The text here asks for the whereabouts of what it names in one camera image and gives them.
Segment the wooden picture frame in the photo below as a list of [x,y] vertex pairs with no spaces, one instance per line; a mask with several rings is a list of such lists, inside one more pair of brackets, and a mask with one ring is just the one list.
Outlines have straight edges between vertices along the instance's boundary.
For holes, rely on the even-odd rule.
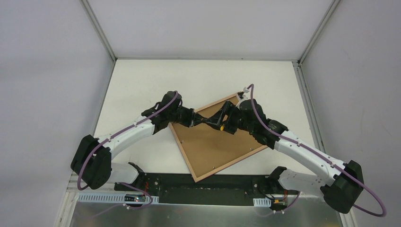
[[266,149],[246,131],[230,134],[205,124],[187,128],[171,123],[169,128],[195,182]]

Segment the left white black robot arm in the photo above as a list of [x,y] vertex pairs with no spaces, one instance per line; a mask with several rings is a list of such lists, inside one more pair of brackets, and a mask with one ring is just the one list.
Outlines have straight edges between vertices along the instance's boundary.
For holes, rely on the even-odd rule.
[[134,143],[165,129],[170,123],[193,127],[206,119],[182,104],[177,91],[167,92],[160,102],[143,111],[130,125],[100,137],[87,135],[78,145],[71,169],[78,175],[77,188],[98,189],[105,183],[126,183],[132,191],[144,186],[144,178],[134,164],[114,163],[113,159]]

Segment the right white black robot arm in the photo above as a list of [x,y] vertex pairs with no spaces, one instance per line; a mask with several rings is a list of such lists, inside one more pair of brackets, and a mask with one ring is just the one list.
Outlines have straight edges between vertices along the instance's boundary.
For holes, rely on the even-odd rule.
[[238,105],[226,101],[203,123],[230,134],[237,130],[246,131],[258,143],[293,158],[313,172],[313,175],[307,175],[277,167],[268,181],[270,191],[275,194],[286,189],[308,192],[323,198],[334,210],[346,214],[363,191],[363,187],[355,182],[364,181],[359,163],[354,160],[345,163],[315,148],[307,150],[307,145],[287,126],[266,118],[256,101],[248,99]]

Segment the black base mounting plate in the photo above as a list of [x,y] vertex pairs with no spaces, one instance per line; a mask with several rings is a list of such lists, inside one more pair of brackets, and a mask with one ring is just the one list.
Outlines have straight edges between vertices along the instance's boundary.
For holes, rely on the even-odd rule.
[[284,193],[266,175],[212,175],[195,182],[191,174],[147,173],[132,186],[167,204],[252,206],[254,199]]

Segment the right orange connector board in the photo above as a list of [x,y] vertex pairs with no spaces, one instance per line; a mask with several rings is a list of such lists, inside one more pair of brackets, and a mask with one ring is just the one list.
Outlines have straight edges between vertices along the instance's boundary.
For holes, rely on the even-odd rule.
[[287,207],[286,200],[273,200],[271,201],[271,208],[282,210]]

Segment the left green circuit board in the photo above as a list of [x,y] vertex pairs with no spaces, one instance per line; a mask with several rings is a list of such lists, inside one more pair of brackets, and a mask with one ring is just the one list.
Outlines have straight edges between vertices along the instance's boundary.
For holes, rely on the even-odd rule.
[[138,194],[127,194],[124,196],[124,200],[126,202],[145,202],[146,196],[145,195],[138,195]]

